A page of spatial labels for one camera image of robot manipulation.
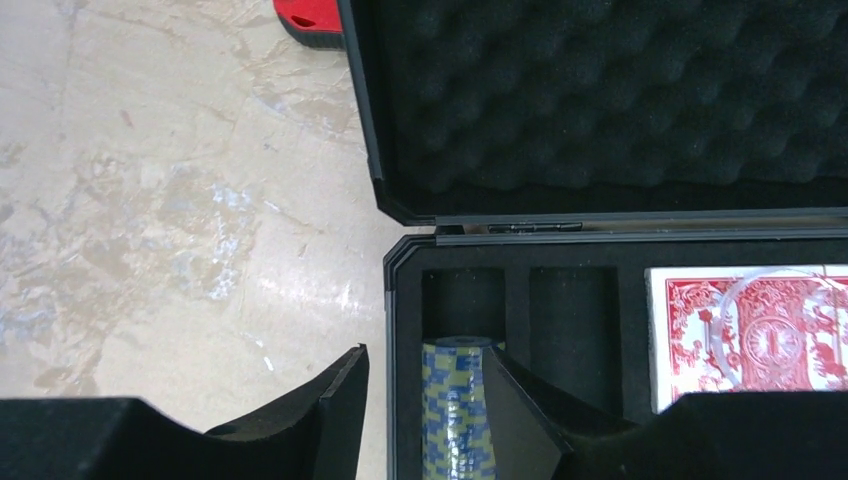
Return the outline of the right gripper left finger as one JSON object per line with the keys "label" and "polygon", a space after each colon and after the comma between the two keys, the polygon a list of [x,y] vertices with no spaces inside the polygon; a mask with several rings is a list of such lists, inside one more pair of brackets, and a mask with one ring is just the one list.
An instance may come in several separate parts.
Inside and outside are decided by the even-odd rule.
{"label": "right gripper left finger", "polygon": [[353,479],[367,401],[359,344],[312,380],[207,432],[139,398],[4,399],[4,479]]}

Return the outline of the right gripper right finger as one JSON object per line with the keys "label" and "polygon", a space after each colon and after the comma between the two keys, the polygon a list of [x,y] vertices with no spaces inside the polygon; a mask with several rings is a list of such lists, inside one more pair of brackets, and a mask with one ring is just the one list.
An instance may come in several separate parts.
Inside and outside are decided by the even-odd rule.
{"label": "right gripper right finger", "polygon": [[502,350],[482,360],[503,479],[843,479],[843,392],[687,394],[643,424],[545,382]]}

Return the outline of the grey chip stack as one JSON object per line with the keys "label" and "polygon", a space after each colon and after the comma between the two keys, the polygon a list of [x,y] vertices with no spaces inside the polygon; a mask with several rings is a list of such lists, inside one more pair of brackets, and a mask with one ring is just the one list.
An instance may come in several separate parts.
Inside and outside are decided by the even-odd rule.
{"label": "grey chip stack", "polygon": [[496,479],[482,371],[489,337],[428,339],[422,346],[422,477]]}

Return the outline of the black poker set case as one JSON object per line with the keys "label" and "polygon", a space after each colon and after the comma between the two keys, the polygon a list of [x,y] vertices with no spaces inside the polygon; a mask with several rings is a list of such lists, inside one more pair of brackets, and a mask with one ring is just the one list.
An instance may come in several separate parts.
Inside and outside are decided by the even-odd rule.
{"label": "black poker set case", "polygon": [[421,346],[506,345],[653,418],[645,272],[847,260],[843,1],[343,1],[379,209],[388,467],[418,479]]}

